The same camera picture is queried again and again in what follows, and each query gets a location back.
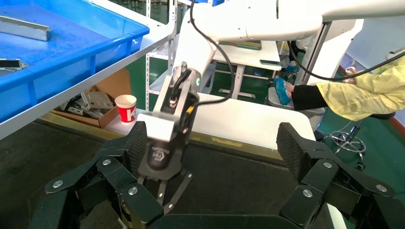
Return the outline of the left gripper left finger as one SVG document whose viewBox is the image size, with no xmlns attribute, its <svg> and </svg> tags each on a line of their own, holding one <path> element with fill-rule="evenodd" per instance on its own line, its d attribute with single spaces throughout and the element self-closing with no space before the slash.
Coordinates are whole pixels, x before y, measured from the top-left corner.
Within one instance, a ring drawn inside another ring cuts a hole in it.
<svg viewBox="0 0 405 229">
<path fill-rule="evenodd" d="M 136 122 L 127 136 L 106 141 L 90 161 L 48 182 L 29 228 L 78 229 L 104 201 L 128 227 L 145 228 L 162 217 L 163 207 L 135 175 L 146 141 L 145 123 Z"/>
</svg>

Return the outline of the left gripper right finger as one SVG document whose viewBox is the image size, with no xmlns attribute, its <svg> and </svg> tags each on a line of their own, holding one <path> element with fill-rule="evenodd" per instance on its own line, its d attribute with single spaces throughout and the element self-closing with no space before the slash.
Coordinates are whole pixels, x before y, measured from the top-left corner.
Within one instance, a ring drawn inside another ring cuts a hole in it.
<svg viewBox="0 0 405 229">
<path fill-rule="evenodd" d="M 325 144 L 301 137 L 290 123 L 280 123 L 276 143 L 298 182 L 280 216 L 306 229 L 329 204 L 358 229 L 404 228 L 405 207 L 384 182 L 346 165 Z"/>
</svg>

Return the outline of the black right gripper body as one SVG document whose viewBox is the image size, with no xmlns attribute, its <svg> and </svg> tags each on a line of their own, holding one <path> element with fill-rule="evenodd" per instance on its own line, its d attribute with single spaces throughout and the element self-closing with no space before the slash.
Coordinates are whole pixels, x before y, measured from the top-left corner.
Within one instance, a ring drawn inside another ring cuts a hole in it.
<svg viewBox="0 0 405 229">
<path fill-rule="evenodd" d="M 146 124 L 146 144 L 138 174 L 154 180 L 169 180 L 182 170 L 182 155 L 189 144 L 199 102 L 197 94 L 188 94 L 176 105 L 180 116 L 170 107 L 170 96 L 165 96 L 157 111 L 141 114 Z"/>
</svg>

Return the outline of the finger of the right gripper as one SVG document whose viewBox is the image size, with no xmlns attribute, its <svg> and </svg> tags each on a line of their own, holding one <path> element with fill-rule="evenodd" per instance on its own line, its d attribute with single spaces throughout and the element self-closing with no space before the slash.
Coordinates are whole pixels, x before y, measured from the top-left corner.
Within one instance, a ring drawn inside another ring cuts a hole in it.
<svg viewBox="0 0 405 229">
<path fill-rule="evenodd" d="M 174 192 L 170 201 L 167 204 L 163 205 L 165 215 L 167 215 L 170 211 L 174 209 L 175 205 L 180 200 L 180 197 L 182 196 L 182 194 L 184 193 L 184 191 L 186 190 L 186 188 L 188 187 L 189 183 L 193 178 L 193 174 L 187 170 L 182 170 L 180 174 L 182 175 L 182 182 Z"/>
<path fill-rule="evenodd" d="M 160 184 L 159 184 L 157 201 L 159 202 L 159 204 L 162 207 L 164 206 L 164 197 L 165 197 L 167 183 L 168 183 L 167 180 L 162 180 L 162 181 L 160 181 Z"/>
</svg>

